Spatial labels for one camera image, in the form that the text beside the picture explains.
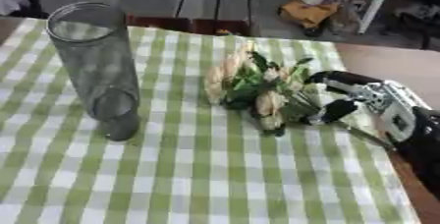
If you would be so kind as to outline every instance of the robotic hand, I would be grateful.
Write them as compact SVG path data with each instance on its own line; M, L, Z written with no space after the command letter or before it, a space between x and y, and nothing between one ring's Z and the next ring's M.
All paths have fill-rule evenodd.
M336 122L363 102L375 115L391 143L410 163L414 173L440 200L440 112L432 110L414 92L394 82L347 72L312 75L306 84L326 84L328 91L347 98L335 100L303 120L311 125Z

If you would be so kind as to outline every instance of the flower bouquet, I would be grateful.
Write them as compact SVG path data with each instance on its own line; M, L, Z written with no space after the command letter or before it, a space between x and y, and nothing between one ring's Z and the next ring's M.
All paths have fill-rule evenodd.
M311 60L304 58L294 67L285 67L268 61L248 41L209 70L204 88L212 104L248 110L264 133L282 136L286 125L319 110L310 98L311 90L303 86Z

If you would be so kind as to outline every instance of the wooden table edge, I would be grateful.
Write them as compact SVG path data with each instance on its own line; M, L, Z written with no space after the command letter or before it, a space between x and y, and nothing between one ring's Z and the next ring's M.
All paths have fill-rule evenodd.
M414 54L420 52L426 54L438 54L438 57L440 59L440 52L434 52L434 51L419 51L413 49L377 47L377 46L355 45L355 44L347 44L347 43L335 43L335 47L338 50L344 65L346 65L347 63L347 61L345 61L347 57L364 57L364 56L355 56L357 51L362 51L362 50L377 51L378 48L383 48L384 51L409 50L411 53ZM350 72L354 72L354 73L357 72L357 67L353 63L350 66L346 66L346 68ZM409 163L403 160L402 157L400 157L397 153L388 153L388 156L393 164L394 169L399 175L399 178L407 192L407 195L412 203L412 206L420 222L425 224L439 223L440 202L437 200L437 198L433 196L421 183L421 181L415 176L411 168L411 165Z

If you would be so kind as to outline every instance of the gingham tablecloth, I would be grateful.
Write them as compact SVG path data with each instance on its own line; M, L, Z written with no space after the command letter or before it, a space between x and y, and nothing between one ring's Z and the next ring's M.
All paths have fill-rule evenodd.
M380 147L328 126L263 137L207 103L202 76L243 38L130 28L142 120L118 143L84 113L44 26L25 20L0 47L0 223L419 222ZM255 41L286 65L344 69L332 43Z

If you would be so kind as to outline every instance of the wire mesh vase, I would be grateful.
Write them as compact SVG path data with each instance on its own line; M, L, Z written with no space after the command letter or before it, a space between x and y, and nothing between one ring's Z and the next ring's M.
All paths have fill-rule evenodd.
M126 140L138 130L138 78L125 14L100 3L55 11L47 31L87 114L106 138Z

